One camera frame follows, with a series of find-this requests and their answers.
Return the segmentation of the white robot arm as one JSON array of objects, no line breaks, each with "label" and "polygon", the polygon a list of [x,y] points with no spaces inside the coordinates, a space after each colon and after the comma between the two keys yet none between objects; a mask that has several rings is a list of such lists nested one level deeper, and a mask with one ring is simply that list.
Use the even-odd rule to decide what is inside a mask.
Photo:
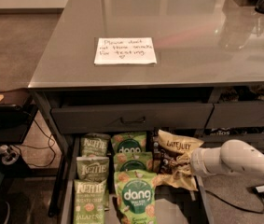
[{"label": "white robot arm", "polygon": [[244,141],[231,139],[215,148],[196,148],[190,155],[194,175],[251,175],[264,180],[264,154]]}]

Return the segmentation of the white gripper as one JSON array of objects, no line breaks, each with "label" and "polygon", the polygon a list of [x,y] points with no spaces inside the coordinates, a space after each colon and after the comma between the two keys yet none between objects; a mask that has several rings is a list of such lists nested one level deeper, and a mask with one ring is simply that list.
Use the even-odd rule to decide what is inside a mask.
[{"label": "white gripper", "polygon": [[220,148],[196,148],[191,153],[190,165],[194,175],[206,177],[220,174],[223,171]]}]

